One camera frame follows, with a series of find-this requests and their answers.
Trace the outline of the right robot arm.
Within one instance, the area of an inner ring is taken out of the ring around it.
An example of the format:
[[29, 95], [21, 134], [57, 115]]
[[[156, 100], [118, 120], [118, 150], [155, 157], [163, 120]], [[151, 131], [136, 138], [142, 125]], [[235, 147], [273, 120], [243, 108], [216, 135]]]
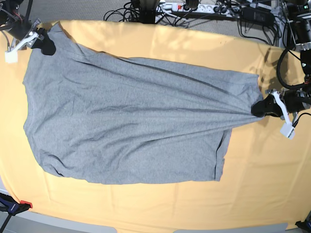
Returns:
[[33, 1], [28, 1], [25, 15], [21, 15], [19, 7], [21, 0], [2, 0], [0, 2], [0, 31], [13, 37], [12, 44], [8, 44], [8, 53], [23, 49], [40, 49], [44, 55], [52, 56], [56, 52], [54, 42], [49, 38], [48, 31], [40, 28], [41, 21], [31, 22], [29, 17]]

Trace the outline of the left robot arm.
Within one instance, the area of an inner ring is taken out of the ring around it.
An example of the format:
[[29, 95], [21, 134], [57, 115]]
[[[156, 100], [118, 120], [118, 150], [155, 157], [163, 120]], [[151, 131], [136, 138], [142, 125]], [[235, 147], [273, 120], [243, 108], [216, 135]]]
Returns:
[[[268, 96], [252, 106], [251, 114], [256, 117], [284, 118], [285, 113], [297, 114], [311, 107], [311, 2], [305, 0], [300, 4], [283, 0], [282, 10], [288, 35], [285, 49], [277, 62], [276, 77], [283, 89], [280, 92], [268, 90]], [[305, 75], [300, 84], [288, 84], [281, 75], [282, 62], [294, 49], [299, 51], [298, 60]]]

